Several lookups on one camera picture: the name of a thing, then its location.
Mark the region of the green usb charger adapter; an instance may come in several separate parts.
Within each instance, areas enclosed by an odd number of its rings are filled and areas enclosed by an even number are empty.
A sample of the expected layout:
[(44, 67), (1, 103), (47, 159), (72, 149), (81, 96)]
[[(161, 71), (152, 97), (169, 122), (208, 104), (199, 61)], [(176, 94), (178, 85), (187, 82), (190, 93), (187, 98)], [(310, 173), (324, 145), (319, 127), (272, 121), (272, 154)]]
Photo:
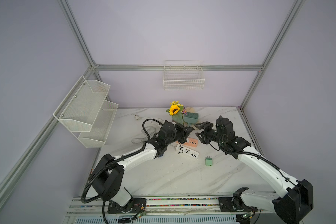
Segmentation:
[(206, 157), (205, 158), (205, 165), (206, 166), (212, 166), (213, 165), (213, 159), (212, 158), (210, 158), (210, 157)]

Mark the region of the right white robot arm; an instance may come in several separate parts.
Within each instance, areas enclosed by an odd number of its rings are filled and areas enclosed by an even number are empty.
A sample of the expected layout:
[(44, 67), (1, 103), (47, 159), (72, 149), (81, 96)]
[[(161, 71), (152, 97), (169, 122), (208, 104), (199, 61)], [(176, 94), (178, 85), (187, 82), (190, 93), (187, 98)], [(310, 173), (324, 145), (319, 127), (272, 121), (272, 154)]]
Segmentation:
[(250, 142), (236, 136), (228, 118), (220, 116), (215, 124), (203, 122), (194, 126), (200, 130), (196, 136), (203, 144), (216, 142), (220, 151), (250, 167), (273, 188), (273, 192), (255, 191), (248, 187), (238, 189), (231, 201), (235, 210), (256, 207), (275, 213), (286, 224), (298, 224), (313, 209), (312, 184), (282, 171)]

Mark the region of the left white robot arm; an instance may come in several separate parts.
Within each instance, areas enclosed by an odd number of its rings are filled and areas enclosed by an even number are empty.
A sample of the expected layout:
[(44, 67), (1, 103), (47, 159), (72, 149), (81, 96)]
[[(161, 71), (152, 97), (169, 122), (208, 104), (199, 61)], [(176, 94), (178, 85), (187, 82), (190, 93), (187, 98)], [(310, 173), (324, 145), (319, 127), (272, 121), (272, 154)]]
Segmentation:
[(104, 155), (87, 180), (81, 203), (87, 204), (101, 199), (105, 203), (117, 205), (121, 212), (128, 213), (134, 207), (134, 197), (121, 186), (124, 173), (138, 165), (164, 155), (168, 145), (185, 143), (194, 130), (180, 123), (156, 119), (146, 119), (142, 123), (146, 139), (138, 149), (121, 156)]

